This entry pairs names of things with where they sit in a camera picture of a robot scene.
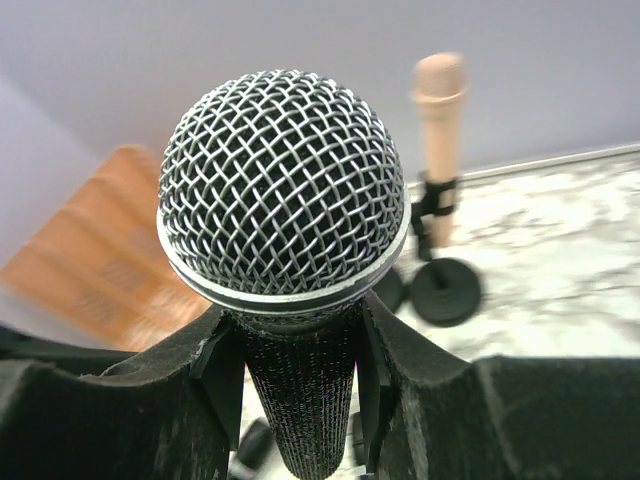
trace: black round base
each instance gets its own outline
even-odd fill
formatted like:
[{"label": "black round base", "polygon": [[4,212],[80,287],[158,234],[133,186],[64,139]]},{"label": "black round base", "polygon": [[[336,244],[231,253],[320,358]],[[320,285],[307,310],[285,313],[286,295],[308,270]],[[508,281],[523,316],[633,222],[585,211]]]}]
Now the black round base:
[{"label": "black round base", "polygon": [[405,287],[404,283],[402,283],[402,279],[398,272],[396,272],[393,268],[387,272],[387,274],[382,277],[372,290],[376,295],[380,298],[382,303],[395,313],[400,305],[404,301],[405,297]]},{"label": "black round base", "polygon": [[468,320],[482,302],[478,274],[466,263],[436,258],[422,267],[409,286],[415,311],[438,327],[454,327]]}]

